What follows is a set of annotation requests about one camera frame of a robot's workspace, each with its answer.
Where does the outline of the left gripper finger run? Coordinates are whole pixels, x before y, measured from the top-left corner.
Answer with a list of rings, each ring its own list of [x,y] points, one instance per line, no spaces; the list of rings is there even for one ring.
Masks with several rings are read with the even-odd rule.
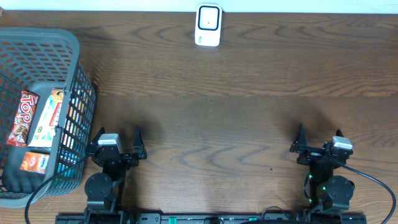
[[[99,129],[99,131],[97,132],[97,134],[95,135],[95,137],[90,141],[90,145],[91,146],[97,145],[101,135],[104,133],[105,133],[105,129],[104,129],[104,127],[101,127]]]
[[[146,151],[139,127],[136,128],[132,148],[135,153],[144,153]]]

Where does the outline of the large yellow white snack bag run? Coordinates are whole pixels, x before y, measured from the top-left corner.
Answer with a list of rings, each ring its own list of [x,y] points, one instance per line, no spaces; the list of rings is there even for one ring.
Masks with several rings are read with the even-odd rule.
[[[61,88],[53,88],[40,115],[39,122],[29,147],[51,148],[55,127],[58,125],[64,93]]]

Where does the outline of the grey plastic shopping basket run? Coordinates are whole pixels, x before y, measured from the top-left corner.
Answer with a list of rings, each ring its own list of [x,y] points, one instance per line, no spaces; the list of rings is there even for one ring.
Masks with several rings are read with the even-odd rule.
[[[1,28],[1,206],[23,208],[32,192],[53,175],[57,175],[60,141],[71,94],[77,90],[92,91],[93,115],[96,92],[79,62],[80,46],[77,38],[61,29],[28,27]],[[65,94],[58,125],[55,127],[52,147],[9,146],[6,141],[12,131],[21,91],[39,95],[37,109],[29,131],[32,139],[53,88],[61,88]],[[45,174],[20,170],[26,152],[48,154]],[[61,171],[56,179],[39,190],[35,199],[44,196],[69,194],[80,184],[83,165]]]

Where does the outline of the small orange snack pack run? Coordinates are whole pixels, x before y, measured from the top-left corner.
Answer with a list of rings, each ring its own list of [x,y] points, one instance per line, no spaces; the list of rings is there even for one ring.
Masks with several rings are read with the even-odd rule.
[[[48,154],[26,152],[22,160],[20,170],[45,174],[49,157],[50,156]]]

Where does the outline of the red Top snack bar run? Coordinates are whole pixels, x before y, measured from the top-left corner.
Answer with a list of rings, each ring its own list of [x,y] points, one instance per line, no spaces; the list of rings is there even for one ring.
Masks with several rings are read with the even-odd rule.
[[[28,91],[21,91],[20,103],[14,118],[12,131],[6,141],[9,146],[26,147],[30,127],[35,115],[39,95]]]

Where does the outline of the teal mouthwash bottle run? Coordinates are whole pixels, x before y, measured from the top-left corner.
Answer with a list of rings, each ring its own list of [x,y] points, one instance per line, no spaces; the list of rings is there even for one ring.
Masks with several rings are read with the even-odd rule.
[[[92,91],[83,90],[77,90],[71,94],[60,141],[57,172],[69,168],[85,156],[93,115],[92,96]]]

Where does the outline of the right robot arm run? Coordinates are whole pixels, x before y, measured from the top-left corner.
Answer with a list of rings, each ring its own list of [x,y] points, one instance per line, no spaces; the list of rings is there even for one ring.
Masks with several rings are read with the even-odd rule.
[[[337,130],[322,147],[312,147],[300,124],[289,151],[298,154],[298,164],[309,168],[303,188],[309,207],[300,212],[300,218],[306,223],[342,223],[355,186],[347,178],[335,175],[334,170],[345,165],[353,154],[351,141]]]

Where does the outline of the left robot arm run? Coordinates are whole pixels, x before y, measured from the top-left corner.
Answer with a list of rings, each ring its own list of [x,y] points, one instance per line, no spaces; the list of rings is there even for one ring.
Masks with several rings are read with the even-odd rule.
[[[86,155],[102,168],[91,175],[85,183],[87,206],[84,223],[135,223],[134,217],[122,210],[124,184],[130,168],[147,158],[141,132],[136,129],[132,153],[121,152],[118,134],[106,134],[101,128],[86,148]]]

